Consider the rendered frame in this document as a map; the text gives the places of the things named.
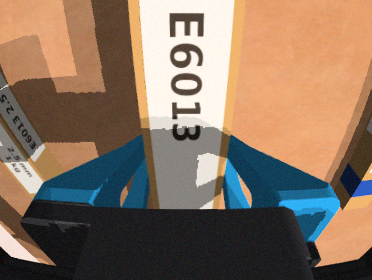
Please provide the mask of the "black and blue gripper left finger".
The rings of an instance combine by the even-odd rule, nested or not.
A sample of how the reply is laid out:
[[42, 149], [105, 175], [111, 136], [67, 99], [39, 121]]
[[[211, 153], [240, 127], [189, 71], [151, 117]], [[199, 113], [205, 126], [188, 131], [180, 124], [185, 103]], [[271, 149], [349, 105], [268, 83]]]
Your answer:
[[[150, 185], [144, 159], [141, 134], [122, 147], [43, 182], [33, 200], [147, 209]], [[121, 207], [122, 190], [133, 175], [131, 188]]]

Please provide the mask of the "tan box with white label and blue bands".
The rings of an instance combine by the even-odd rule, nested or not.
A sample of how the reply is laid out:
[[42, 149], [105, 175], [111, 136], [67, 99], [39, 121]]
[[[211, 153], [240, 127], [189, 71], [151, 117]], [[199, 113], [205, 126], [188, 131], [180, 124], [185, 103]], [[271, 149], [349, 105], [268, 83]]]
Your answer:
[[153, 209], [219, 209], [246, 0], [128, 0]]

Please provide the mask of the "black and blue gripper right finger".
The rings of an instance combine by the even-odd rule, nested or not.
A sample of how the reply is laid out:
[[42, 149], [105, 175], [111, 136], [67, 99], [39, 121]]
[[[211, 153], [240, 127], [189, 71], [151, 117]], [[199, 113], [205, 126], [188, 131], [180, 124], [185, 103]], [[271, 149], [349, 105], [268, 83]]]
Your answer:
[[[290, 208], [305, 241], [315, 243], [340, 207], [329, 183], [250, 147], [232, 134], [227, 159], [222, 186], [225, 209]], [[238, 175], [251, 193], [251, 207]]]

